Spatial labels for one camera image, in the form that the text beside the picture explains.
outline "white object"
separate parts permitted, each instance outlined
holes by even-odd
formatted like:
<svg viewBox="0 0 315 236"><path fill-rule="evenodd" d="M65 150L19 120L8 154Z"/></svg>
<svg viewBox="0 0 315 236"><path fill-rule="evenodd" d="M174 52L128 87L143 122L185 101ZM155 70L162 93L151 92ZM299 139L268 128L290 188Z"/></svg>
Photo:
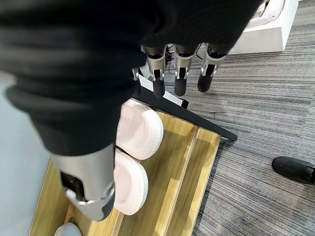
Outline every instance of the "white object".
<svg viewBox="0 0 315 236"><path fill-rule="evenodd" d="M162 138L163 124L155 111L131 99L122 105L116 139L118 147L144 160L158 150Z"/></svg>
<svg viewBox="0 0 315 236"><path fill-rule="evenodd" d="M56 230L55 236L82 236L82 234L75 224L66 223Z"/></svg>
<svg viewBox="0 0 315 236"><path fill-rule="evenodd" d="M143 206L148 194L145 169L139 162L117 149L114 181L114 208L125 215L135 214Z"/></svg>
<svg viewBox="0 0 315 236"><path fill-rule="evenodd" d="M285 0L279 17L267 24L245 29L229 54L284 51L298 0Z"/></svg>
<svg viewBox="0 0 315 236"><path fill-rule="evenodd" d="M252 28L261 26L266 23L277 20L284 7L284 0L269 0L264 1L259 7L256 13L260 14L259 17L255 17L249 21L246 28Z"/></svg>

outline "black sleeve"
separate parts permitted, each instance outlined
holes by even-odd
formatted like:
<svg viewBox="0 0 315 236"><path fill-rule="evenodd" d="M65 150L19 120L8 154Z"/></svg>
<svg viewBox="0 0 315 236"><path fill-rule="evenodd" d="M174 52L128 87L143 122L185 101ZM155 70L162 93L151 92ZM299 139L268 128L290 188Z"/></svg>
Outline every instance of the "black sleeve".
<svg viewBox="0 0 315 236"><path fill-rule="evenodd" d="M140 44L235 44L260 0L10 0L0 3L0 70L16 77L9 100L60 155L116 139L134 91Z"/></svg>

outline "black cable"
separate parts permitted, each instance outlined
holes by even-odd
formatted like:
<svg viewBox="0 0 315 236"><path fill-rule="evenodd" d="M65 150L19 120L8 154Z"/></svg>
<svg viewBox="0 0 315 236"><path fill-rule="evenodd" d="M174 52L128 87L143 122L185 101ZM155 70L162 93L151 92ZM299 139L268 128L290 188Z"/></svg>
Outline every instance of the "black cable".
<svg viewBox="0 0 315 236"><path fill-rule="evenodd" d="M202 59L202 58L198 55L198 50L200 49L201 44L202 44L202 43L199 44L199 46L198 46L198 48L197 48L197 50L196 50L196 56L197 56L198 58L200 58L200 59Z"/></svg>
<svg viewBox="0 0 315 236"><path fill-rule="evenodd" d="M171 71L170 71L170 67L171 67L171 61L173 60L173 52L170 52L170 48L171 47L173 47L173 45L172 46L166 46L166 51L167 51L167 53L168 53L168 57L166 58L166 62L168 62L169 63L169 65L168 65L168 72L171 74L171 75L174 75L175 73L172 73Z"/></svg>
<svg viewBox="0 0 315 236"><path fill-rule="evenodd" d="M173 58L170 60L169 62L169 65L168 65L168 72L171 74L171 75L174 75L175 73L172 73L169 68L171 67L171 61L173 60Z"/></svg>

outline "floor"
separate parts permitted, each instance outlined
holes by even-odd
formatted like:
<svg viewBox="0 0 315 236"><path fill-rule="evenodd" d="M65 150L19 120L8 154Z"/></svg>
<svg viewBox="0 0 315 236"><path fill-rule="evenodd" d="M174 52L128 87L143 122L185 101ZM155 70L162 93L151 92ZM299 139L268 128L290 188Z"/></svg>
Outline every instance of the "floor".
<svg viewBox="0 0 315 236"><path fill-rule="evenodd" d="M315 163L315 0L300 2L284 52L228 56L207 93L200 65L194 57L189 110L239 139L221 141L193 235L315 235L315 188L271 167L281 155ZM173 92L173 75L165 81Z"/></svg>

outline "black metal frame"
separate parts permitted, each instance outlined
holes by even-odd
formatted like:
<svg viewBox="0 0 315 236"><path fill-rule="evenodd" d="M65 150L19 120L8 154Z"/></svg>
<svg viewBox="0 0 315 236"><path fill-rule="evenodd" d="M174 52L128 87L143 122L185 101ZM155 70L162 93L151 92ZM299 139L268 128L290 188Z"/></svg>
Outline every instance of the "black metal frame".
<svg viewBox="0 0 315 236"><path fill-rule="evenodd" d="M172 116L176 116L177 118L188 121L189 123L220 134L224 138L230 139L232 141L237 140L237 135L227 131L226 129L221 128L216 124L213 124L212 122L196 115L195 113L185 109L184 107L178 106L177 104L167 100L166 98L155 97L152 91L144 87L141 87L141 95L135 97L135 99Z"/></svg>

